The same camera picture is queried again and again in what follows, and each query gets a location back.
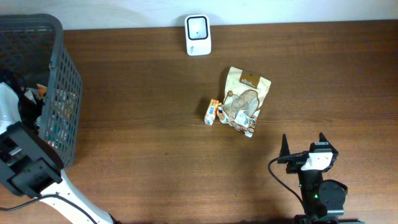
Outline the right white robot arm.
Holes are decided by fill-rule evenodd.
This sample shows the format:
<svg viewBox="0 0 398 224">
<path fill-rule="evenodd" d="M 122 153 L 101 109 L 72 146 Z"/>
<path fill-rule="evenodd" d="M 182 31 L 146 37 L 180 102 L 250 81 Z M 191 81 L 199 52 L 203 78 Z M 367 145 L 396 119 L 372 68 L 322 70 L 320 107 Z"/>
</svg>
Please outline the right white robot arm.
<svg viewBox="0 0 398 224">
<path fill-rule="evenodd" d="M 338 217 L 344 214 L 348 188 L 336 180 L 325 180 L 323 173 L 329 171 L 338 151 L 319 134 L 319 141 L 313 142 L 310 149 L 292 154 L 289 150 L 286 135 L 282 136 L 282 144 L 277 158 L 279 164 L 286 164 L 287 174 L 297 174 L 304 214 L 294 217 L 295 223 L 338 223 Z"/>
</svg>

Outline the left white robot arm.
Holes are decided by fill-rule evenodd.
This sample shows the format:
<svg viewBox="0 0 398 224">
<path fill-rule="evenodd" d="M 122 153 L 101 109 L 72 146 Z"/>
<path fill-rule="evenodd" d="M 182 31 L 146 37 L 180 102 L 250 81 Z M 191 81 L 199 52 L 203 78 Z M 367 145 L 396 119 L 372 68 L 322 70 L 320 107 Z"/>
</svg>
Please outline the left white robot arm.
<svg viewBox="0 0 398 224">
<path fill-rule="evenodd" d="M 22 123 L 18 102 L 17 93 L 1 83 L 1 184 L 30 198 L 12 209 L 43 202 L 71 223 L 116 223 L 72 184 L 58 154 Z"/>
</svg>

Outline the small orange box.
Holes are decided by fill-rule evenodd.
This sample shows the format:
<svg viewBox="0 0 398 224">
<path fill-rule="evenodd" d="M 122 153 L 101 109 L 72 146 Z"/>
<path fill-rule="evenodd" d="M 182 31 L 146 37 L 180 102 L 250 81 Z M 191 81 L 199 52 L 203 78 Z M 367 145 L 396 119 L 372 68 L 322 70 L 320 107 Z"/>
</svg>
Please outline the small orange box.
<svg viewBox="0 0 398 224">
<path fill-rule="evenodd" d="M 211 126 L 214 123 L 214 120 L 217 116 L 219 103 L 220 102 L 218 100 L 211 99 L 208 109 L 205 113 L 205 117 L 204 117 L 205 124 Z"/>
</svg>

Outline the beige snack pouch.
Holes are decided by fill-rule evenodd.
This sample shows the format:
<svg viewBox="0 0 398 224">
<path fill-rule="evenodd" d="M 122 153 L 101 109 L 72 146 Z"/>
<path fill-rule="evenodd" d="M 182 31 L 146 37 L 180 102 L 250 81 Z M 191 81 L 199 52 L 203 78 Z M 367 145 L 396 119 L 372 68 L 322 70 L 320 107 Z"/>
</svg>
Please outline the beige snack pouch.
<svg viewBox="0 0 398 224">
<path fill-rule="evenodd" d="M 270 80 L 256 73 L 231 67 L 226 77 L 224 100 L 217 111 L 221 123 L 249 138 L 252 137 L 270 87 Z"/>
</svg>

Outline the yellow wet wipes pack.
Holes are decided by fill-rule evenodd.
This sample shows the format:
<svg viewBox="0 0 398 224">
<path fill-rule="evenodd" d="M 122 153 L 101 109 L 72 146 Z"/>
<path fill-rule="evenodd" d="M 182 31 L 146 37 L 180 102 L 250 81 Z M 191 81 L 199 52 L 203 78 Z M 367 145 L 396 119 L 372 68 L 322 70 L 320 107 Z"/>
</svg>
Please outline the yellow wet wipes pack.
<svg viewBox="0 0 398 224">
<path fill-rule="evenodd" d="M 44 85 L 37 84 L 37 95 L 40 99 L 44 99 L 47 94 L 48 88 Z"/>
</svg>

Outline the white barcode scanner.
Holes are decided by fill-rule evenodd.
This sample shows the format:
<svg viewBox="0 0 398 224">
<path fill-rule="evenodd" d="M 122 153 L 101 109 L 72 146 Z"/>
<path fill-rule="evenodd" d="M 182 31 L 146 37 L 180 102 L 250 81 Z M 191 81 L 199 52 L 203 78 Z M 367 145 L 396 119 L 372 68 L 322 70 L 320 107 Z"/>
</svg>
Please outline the white barcode scanner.
<svg viewBox="0 0 398 224">
<path fill-rule="evenodd" d="M 185 18 L 187 54 L 201 56 L 211 53 L 211 30 L 209 18 L 204 14 L 189 15 Z"/>
</svg>

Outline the dark grey plastic basket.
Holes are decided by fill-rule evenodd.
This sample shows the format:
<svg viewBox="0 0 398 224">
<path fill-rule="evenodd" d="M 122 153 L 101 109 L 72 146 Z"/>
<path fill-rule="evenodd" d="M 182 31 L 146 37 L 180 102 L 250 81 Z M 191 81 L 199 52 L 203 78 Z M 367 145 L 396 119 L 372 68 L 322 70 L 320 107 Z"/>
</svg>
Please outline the dark grey plastic basket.
<svg viewBox="0 0 398 224">
<path fill-rule="evenodd" d="M 1 16 L 1 68 L 29 88 L 47 87 L 39 136 L 65 168 L 75 160 L 83 84 L 63 43 L 63 27 L 50 14 Z"/>
</svg>

